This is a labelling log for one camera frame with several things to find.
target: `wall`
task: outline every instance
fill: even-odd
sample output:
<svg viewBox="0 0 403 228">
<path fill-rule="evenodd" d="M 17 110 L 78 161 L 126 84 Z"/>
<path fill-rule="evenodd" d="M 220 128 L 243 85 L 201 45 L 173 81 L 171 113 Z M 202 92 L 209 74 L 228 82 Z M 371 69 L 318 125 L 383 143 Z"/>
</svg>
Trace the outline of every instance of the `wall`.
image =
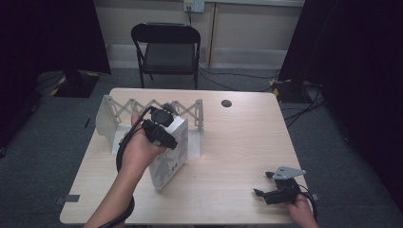
<svg viewBox="0 0 403 228">
<path fill-rule="evenodd" d="M 182 4 L 182 1 L 95 0 L 111 67 L 137 67 L 130 37 L 133 26 L 141 22 L 189 24 Z M 191 16 L 192 26 L 201 34 L 201 65 L 280 68 L 300 11 L 300 6 L 206 2 L 204 13 Z"/>
</svg>

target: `gray carpet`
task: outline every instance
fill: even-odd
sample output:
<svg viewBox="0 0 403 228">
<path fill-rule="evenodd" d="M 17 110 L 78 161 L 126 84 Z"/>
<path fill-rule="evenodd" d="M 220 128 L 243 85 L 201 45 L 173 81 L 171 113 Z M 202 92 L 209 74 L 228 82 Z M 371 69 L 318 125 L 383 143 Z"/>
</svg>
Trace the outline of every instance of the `gray carpet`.
<svg viewBox="0 0 403 228">
<path fill-rule="evenodd" d="M 214 72 L 258 75 L 200 76 L 199 89 L 271 92 L 274 70 L 214 69 Z M 58 197 L 68 194 L 95 129 L 95 116 L 104 94 L 114 87 L 139 87 L 137 69 L 113 69 L 103 75 L 88 99 L 50 97 L 57 72 L 40 76 L 43 94 L 36 112 L 26 121 L 0 160 L 0 227 L 68 227 L 59 221 Z M 188 76 L 145 77 L 148 88 L 193 89 Z M 280 104 L 283 116 L 298 113 L 307 104 Z M 337 122 L 323 105 L 305 113 L 289 132 L 305 179 L 319 193 L 321 227 L 403 227 L 403 216 L 371 167 L 344 141 Z"/>
</svg>

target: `person's right hand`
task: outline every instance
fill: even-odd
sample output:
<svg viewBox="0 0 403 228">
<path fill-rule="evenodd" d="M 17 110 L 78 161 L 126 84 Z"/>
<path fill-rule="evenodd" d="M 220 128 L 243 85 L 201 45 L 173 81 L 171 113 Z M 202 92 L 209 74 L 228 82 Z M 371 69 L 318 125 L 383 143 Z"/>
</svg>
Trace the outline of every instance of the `person's right hand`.
<svg viewBox="0 0 403 228">
<path fill-rule="evenodd" d="M 131 124 L 136 123 L 139 116 L 131 117 Z M 136 130 L 141 128 L 141 124 L 136 127 Z M 144 130 L 138 130 L 125 148 L 122 159 L 122 169 L 130 169 L 132 171 L 144 171 L 151 164 L 157 155 L 166 150 L 164 146 L 158 146 L 151 143 Z"/>
<path fill-rule="evenodd" d="M 301 228 L 317 228 L 317 222 L 312 215 L 308 200 L 298 194 L 295 203 L 286 202 L 285 207 L 294 223 Z"/>
</svg>

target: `electrical outlet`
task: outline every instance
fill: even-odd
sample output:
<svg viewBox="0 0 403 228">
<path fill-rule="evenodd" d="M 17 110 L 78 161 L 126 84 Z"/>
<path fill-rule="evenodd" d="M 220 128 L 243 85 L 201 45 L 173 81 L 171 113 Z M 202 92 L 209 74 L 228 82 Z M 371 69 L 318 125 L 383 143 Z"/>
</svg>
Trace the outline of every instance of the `electrical outlet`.
<svg viewBox="0 0 403 228">
<path fill-rule="evenodd" d="M 189 9 L 193 11 L 195 7 L 195 1 L 183 0 L 183 11 L 188 12 Z"/>
<path fill-rule="evenodd" d="M 204 12 L 204 1 L 183 0 L 183 11 Z"/>
<path fill-rule="evenodd" d="M 195 1 L 194 11 L 195 12 L 204 12 L 204 1 Z"/>
</svg>

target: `folding chair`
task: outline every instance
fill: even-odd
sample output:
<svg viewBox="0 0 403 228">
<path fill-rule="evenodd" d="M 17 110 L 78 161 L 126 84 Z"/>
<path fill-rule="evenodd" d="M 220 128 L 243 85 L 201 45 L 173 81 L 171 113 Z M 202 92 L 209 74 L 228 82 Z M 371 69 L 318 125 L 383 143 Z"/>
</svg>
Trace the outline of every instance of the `folding chair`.
<svg viewBox="0 0 403 228">
<path fill-rule="evenodd" d="M 201 36 L 187 25 L 171 23 L 141 23 L 131 30 L 137 49 L 140 79 L 143 74 L 193 75 L 198 89 Z M 145 54 L 140 43 L 146 43 Z"/>
</svg>

